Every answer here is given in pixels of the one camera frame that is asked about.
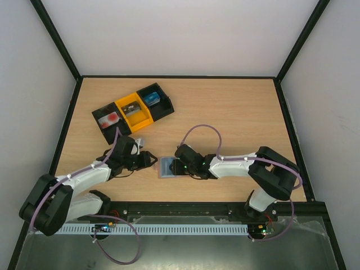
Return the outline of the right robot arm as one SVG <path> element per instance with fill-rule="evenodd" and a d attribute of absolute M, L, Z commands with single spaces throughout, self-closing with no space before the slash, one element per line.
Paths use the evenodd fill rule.
<path fill-rule="evenodd" d="M 292 191 L 302 185 L 299 167 L 267 146 L 248 155 L 202 156 L 183 144 L 177 148 L 169 170 L 174 176 L 190 176 L 201 180 L 252 178 L 259 187 L 250 193 L 244 212 L 254 221 L 260 219 L 276 201 L 289 201 Z"/>

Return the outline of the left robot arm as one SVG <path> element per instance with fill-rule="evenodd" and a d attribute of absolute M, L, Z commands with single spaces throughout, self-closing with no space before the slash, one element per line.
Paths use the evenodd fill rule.
<path fill-rule="evenodd" d="M 120 137 L 112 148 L 83 169 L 58 177 L 39 177 L 19 210 L 19 217 L 31 231 L 52 236 L 68 221 L 108 211 L 110 198 L 93 190 L 93 186 L 121 178 L 123 170 L 133 173 L 157 161 L 155 155 L 143 150 L 142 139 Z"/>

